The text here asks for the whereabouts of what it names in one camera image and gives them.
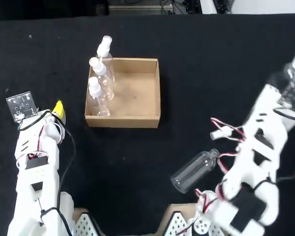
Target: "white wire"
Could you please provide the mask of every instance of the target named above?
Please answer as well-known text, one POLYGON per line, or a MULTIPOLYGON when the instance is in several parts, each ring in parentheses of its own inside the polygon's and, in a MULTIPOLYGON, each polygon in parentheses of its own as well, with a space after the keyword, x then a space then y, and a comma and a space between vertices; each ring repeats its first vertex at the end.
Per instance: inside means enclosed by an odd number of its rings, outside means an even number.
POLYGON ((237 139, 237 138, 232 138, 232 137, 228 137, 227 135, 224 134, 222 127, 213 119, 211 119, 212 123, 219 129, 221 130, 224 138, 227 138, 228 140, 232 140, 232 141, 236 141, 236 142, 241 142, 241 139, 237 139))
POLYGON ((217 123, 220 123, 220 124, 226 125, 226 126, 232 128, 233 130, 236 130, 237 133, 241 134, 241 135, 243 136, 243 138, 245 138, 244 133, 243 133, 242 131, 239 130, 240 128, 242 128, 242 125, 241 125, 241 126, 234 127, 234 126, 232 126, 232 125, 230 125, 230 124, 227 124, 227 123, 225 123, 225 122, 223 122, 223 121, 221 121, 221 120, 219 120, 219 119, 217 119, 217 118, 211 117, 210 119, 211 119, 212 122, 217 122, 217 123))
POLYGON ((23 153, 22 155, 20 155, 18 158, 16 158, 16 167, 19 169, 20 168, 20 163, 19 163, 19 160, 21 157, 23 157, 24 155, 29 155, 29 154, 32 154, 32 153, 40 153, 40 154, 44 154, 48 157, 48 154, 44 151, 31 151, 31 152, 27 152, 27 153, 23 153))

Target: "perforated metal plate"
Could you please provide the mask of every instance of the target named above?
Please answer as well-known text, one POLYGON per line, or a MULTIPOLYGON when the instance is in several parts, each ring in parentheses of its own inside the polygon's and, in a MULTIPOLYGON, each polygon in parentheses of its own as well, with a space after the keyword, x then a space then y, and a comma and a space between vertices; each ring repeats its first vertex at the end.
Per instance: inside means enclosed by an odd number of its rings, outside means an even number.
POLYGON ((81 215, 80 219, 75 224, 74 236, 100 236, 89 214, 83 213, 81 215))
POLYGON ((176 236, 177 233, 186 227, 187 222, 183 218, 181 212, 174 211, 163 233, 163 236, 176 236))
POLYGON ((6 102, 8 103, 14 122, 37 115, 37 108, 29 91, 8 97, 6 102))

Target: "bottle cap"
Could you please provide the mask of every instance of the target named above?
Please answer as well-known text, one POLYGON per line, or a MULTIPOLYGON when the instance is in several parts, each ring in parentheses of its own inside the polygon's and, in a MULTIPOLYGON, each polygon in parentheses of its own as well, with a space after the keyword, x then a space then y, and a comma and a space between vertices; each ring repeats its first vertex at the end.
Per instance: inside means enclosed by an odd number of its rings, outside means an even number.
POLYGON ((91 58, 89 60, 89 65, 97 75, 103 75, 106 73, 106 66, 98 58, 91 58))
POLYGON ((102 94, 102 89, 97 77, 93 76, 88 79, 88 91, 93 99, 99 97, 102 94))
POLYGON ((112 38, 109 36, 104 36, 102 42, 97 48, 97 54, 102 58, 106 57, 109 53, 111 43, 112 38))

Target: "plastic bottle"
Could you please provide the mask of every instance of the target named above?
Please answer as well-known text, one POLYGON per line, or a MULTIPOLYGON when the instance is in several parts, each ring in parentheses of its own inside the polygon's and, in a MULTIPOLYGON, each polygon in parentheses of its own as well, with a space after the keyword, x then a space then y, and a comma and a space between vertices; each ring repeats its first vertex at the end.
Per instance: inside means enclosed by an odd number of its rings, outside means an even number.
POLYGON ((295 57, 285 65, 283 72, 272 75, 270 84, 282 94, 278 103, 286 108, 285 111, 290 109, 295 112, 295 57))
POLYGON ((87 101, 92 116, 110 116, 107 95, 96 77, 88 79, 87 101))
POLYGON ((200 179, 213 170, 218 156, 219 152, 216 149, 200 152, 171 177, 173 185, 181 193, 188 192, 200 179))
POLYGON ((97 58, 104 63, 107 70, 110 71, 113 82, 115 81, 115 70, 113 64, 113 56, 110 54, 110 45, 112 43, 112 38, 109 36, 104 36, 102 42, 97 48, 97 58))
POLYGON ((109 70, 107 70, 106 66, 100 62, 98 58, 91 58, 89 60, 90 66, 93 68, 93 71, 98 76, 99 83, 103 90, 106 92, 108 100, 112 100, 114 98, 113 91, 113 79, 109 70))

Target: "white perforated base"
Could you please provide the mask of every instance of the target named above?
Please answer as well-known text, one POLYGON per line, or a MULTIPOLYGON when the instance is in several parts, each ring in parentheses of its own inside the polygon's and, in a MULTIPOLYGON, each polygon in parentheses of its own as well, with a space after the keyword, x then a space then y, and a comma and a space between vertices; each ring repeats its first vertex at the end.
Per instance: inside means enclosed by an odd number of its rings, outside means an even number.
POLYGON ((88 214, 82 214, 75 224, 74 236, 99 236, 88 214))
POLYGON ((221 228, 211 224, 210 229, 208 230, 209 236, 224 236, 221 228))
POLYGON ((169 222, 163 236, 176 236, 176 233, 179 233, 186 227, 187 222, 183 218, 182 214, 179 211, 173 212, 171 221, 169 222))

